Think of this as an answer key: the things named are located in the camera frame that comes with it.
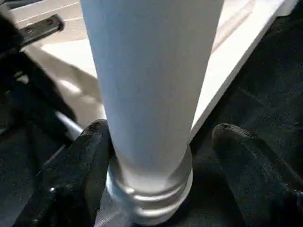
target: white pipe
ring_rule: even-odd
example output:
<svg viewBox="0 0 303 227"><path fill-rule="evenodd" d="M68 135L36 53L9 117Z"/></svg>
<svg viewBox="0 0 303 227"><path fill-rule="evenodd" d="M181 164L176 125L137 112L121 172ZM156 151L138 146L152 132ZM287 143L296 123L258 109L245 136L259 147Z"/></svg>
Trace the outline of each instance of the white pipe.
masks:
<svg viewBox="0 0 303 227"><path fill-rule="evenodd" d="M223 0L81 4L116 152L107 188L135 222L159 224L191 186L188 137Z"/></svg>

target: metal rod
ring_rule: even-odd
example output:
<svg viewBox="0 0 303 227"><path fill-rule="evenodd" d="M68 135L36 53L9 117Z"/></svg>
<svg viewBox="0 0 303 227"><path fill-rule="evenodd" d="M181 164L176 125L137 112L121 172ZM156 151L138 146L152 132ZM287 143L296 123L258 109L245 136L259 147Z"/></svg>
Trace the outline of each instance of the metal rod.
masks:
<svg viewBox="0 0 303 227"><path fill-rule="evenodd" d="M82 0L116 159L112 198L143 225L189 193L188 136L223 0Z"/></svg>

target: silver metal base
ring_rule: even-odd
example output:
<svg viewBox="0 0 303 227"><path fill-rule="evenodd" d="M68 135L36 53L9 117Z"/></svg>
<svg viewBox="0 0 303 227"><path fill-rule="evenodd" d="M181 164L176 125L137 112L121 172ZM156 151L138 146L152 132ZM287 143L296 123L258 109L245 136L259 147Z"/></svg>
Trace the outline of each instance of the silver metal base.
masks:
<svg viewBox="0 0 303 227"><path fill-rule="evenodd" d="M180 165L177 174L172 177L174 184L167 182L166 189L158 193L139 192L129 187L123 180L117 159L114 158L107 172L107 190L132 222L143 226L161 224L177 211L189 194L193 181L192 157L188 152L185 156L183 163L186 165Z"/></svg>

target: black clamp jaw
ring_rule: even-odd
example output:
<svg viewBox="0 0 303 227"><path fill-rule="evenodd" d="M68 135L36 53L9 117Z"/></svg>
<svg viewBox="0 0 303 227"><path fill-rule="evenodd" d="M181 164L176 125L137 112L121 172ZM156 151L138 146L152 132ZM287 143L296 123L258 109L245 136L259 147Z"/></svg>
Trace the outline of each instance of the black clamp jaw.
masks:
<svg viewBox="0 0 303 227"><path fill-rule="evenodd" d="M74 120L55 84L22 48L64 28L53 15L17 29L0 15L0 91L25 118L62 139L66 128L54 109ZM28 81L20 78L26 75ZM15 221L15 227L91 227L95 223L112 152L106 120L87 127L68 149L58 150L36 171L36 190Z"/></svg>
<svg viewBox="0 0 303 227"><path fill-rule="evenodd" d="M265 141L219 124L213 146L247 226L303 226L303 179Z"/></svg>

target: screw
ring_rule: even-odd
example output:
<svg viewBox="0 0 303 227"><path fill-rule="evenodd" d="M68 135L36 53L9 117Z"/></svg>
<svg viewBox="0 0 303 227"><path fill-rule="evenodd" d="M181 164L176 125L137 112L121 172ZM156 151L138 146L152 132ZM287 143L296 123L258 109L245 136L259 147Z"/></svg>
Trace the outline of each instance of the screw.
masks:
<svg viewBox="0 0 303 227"><path fill-rule="evenodd" d="M53 20L52 19L47 19L46 22L47 22L48 25L53 25Z"/></svg>
<svg viewBox="0 0 303 227"><path fill-rule="evenodd" d="M34 33L34 31L33 31L31 28L27 28L27 29L26 29L26 32L27 32L29 35Z"/></svg>

